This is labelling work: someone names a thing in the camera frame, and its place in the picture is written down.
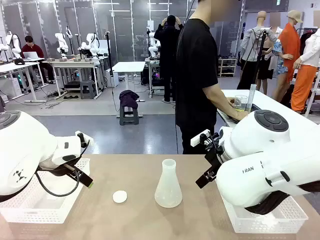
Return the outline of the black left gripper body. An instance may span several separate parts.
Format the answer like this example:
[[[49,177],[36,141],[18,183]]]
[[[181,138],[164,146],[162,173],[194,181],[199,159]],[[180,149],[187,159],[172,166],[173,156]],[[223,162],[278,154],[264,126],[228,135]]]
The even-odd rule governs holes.
[[[83,172],[75,167],[74,165],[69,165],[67,163],[63,164],[63,175],[67,176],[73,180],[83,180]]]

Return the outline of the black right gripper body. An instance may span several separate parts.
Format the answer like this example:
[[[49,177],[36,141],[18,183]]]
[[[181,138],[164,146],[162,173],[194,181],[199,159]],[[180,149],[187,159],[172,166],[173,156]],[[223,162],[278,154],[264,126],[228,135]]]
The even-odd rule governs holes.
[[[223,153],[224,151],[221,146],[213,146],[204,156],[205,159],[211,164],[211,167],[204,174],[209,181],[213,181],[216,178],[217,172],[223,163],[221,159],[221,155]]]

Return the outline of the person's right hand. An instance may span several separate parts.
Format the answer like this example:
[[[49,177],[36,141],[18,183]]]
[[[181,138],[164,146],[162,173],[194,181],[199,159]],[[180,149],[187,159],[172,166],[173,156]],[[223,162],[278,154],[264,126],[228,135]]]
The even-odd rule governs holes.
[[[236,109],[232,109],[227,115],[237,121],[241,121],[249,114],[248,111],[238,111]]]

